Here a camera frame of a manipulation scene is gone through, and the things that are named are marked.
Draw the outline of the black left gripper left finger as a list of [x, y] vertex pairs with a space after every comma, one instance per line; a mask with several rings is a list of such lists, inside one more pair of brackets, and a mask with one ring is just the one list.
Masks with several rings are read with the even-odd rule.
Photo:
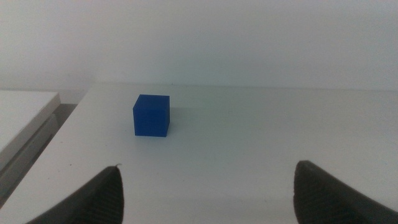
[[121, 173], [118, 167], [109, 166], [30, 223], [121, 224], [123, 218], [124, 192]]

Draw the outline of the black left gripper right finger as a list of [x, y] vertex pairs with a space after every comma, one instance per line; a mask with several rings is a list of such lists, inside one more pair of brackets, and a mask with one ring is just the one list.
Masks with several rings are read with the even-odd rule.
[[295, 168], [294, 212], [299, 223], [397, 224], [396, 211], [310, 161], [299, 161]]

